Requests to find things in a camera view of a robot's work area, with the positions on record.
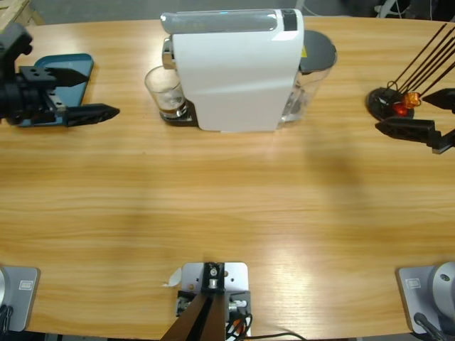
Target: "metal bracket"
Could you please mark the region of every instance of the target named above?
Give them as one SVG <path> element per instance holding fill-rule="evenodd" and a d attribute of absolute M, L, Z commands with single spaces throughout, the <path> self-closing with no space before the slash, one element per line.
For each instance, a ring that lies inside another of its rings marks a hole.
<path fill-rule="evenodd" d="M 0 267 L 0 305 L 11 308 L 3 329 L 7 327 L 13 332 L 26 329 L 38 286 L 38 277 L 39 270 L 35 268 Z"/>

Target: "cable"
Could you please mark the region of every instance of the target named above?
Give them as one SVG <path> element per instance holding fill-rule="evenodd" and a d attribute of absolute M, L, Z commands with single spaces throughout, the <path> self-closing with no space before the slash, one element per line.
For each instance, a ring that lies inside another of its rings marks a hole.
<path fill-rule="evenodd" d="M 299 340 L 306 341 L 306 338 L 297 334 L 296 332 L 279 332 L 278 334 L 269 334 L 269 335 L 257 335 L 257 336 L 247 336 L 244 340 L 261 340 L 261 339 L 271 339 L 273 337 L 281 336 L 294 336 Z"/>

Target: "wood grain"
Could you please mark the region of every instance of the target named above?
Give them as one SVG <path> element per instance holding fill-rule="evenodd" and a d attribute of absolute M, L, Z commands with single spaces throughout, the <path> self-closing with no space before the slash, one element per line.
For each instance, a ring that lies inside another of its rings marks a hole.
<path fill-rule="evenodd" d="M 44 55 L 90 53 L 85 101 L 122 113 L 74 129 L 0 129 L 0 260 L 41 270 L 30 330 L 160 338 L 189 261 L 244 261 L 254 334 L 407 332 L 402 266 L 455 257 L 455 151 L 375 130 L 365 95 L 400 73 L 439 23 L 308 18 L 338 63 L 309 113 L 273 133 L 167 126 L 143 79 L 157 21 L 30 28 Z M 447 77 L 440 87 L 453 84 Z M 430 106 L 419 117 L 455 126 Z"/>

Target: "gray floor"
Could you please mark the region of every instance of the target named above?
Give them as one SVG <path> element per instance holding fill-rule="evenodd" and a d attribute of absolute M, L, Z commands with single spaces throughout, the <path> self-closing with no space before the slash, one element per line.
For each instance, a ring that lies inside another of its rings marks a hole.
<path fill-rule="evenodd" d="M 380 0 L 306 0 L 305 4 L 323 16 L 370 16 L 378 2 Z M 32 0 L 49 24 L 156 19 L 165 11 L 292 8 L 295 3 L 296 0 Z"/>

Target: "mounting plate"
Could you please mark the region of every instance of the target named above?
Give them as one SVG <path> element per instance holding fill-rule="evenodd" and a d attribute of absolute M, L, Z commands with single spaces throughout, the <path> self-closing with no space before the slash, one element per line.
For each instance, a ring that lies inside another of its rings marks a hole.
<path fill-rule="evenodd" d="M 417 334 L 426 333 L 414 321 L 416 313 L 424 314 L 428 321 L 441 329 L 432 294 L 432 278 L 436 266 L 418 266 L 398 270 L 398 283 L 402 292 L 409 328 Z"/>
<path fill-rule="evenodd" d="M 182 268 L 182 290 L 200 293 L 204 263 L 187 263 Z M 225 290 L 248 291 L 248 267 L 241 262 L 225 263 Z"/>
<path fill-rule="evenodd" d="M 13 308 L 9 330 L 21 332 L 26 329 L 31 315 L 36 287 L 38 286 L 39 270 L 16 266 L 0 268 L 0 304 Z"/>

